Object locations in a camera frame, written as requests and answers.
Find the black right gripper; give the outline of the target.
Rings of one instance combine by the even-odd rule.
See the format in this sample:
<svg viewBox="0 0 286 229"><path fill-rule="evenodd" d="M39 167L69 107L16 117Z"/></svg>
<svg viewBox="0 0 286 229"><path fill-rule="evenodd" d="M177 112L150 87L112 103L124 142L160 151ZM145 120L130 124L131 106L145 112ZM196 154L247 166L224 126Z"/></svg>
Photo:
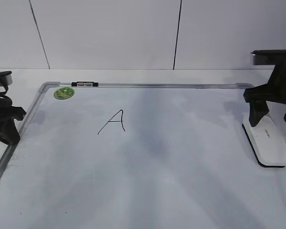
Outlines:
<svg viewBox="0 0 286 229"><path fill-rule="evenodd" d="M244 99L250 103L249 122L252 127L269 113L266 101L286 104L286 57L274 67L266 84L245 89Z"/></svg>

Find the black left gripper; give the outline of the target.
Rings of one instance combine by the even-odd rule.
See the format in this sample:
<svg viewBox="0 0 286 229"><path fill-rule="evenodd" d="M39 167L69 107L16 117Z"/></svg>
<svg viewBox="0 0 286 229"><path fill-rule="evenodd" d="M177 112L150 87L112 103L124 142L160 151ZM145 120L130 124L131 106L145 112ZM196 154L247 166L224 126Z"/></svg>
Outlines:
<svg viewBox="0 0 286 229"><path fill-rule="evenodd" d="M20 141L20 135L14 119L22 121L26 112L22 107L12 105L12 99L6 95L8 90L9 86L0 87L0 142L16 145Z"/></svg>

